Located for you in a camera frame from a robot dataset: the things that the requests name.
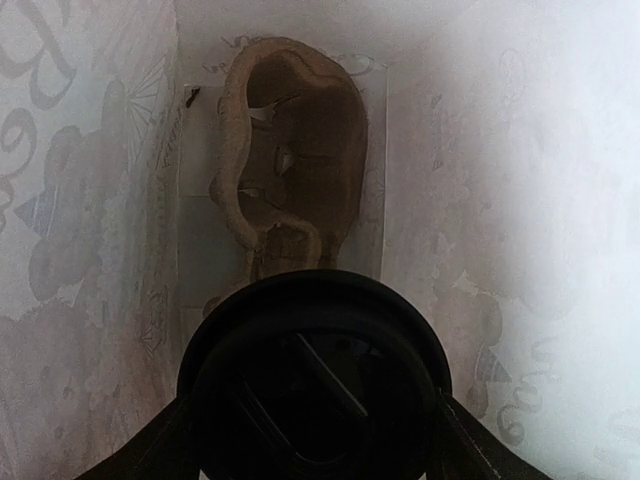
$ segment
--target hollow brown object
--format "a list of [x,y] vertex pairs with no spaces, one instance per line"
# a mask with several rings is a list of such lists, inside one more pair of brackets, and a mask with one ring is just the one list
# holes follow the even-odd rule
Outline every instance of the hollow brown object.
[[351,77],[303,43],[264,39],[234,60],[218,110],[222,142],[210,194],[247,251],[232,289],[335,268],[358,214],[367,149]]

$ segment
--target patterned wall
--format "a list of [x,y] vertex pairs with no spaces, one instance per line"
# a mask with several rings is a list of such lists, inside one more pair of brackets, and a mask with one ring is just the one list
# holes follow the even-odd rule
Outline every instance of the patterned wall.
[[389,69],[383,281],[552,478],[640,478],[639,8],[480,1]]
[[0,479],[74,477],[172,396],[176,45],[170,0],[0,1]]

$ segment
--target black round object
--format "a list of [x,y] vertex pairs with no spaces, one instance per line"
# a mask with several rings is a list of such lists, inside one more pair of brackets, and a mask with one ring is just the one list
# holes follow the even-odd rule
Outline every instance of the black round object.
[[451,376],[424,318],[335,270],[231,296],[193,336],[178,379],[216,480],[417,480],[438,389],[450,393]]

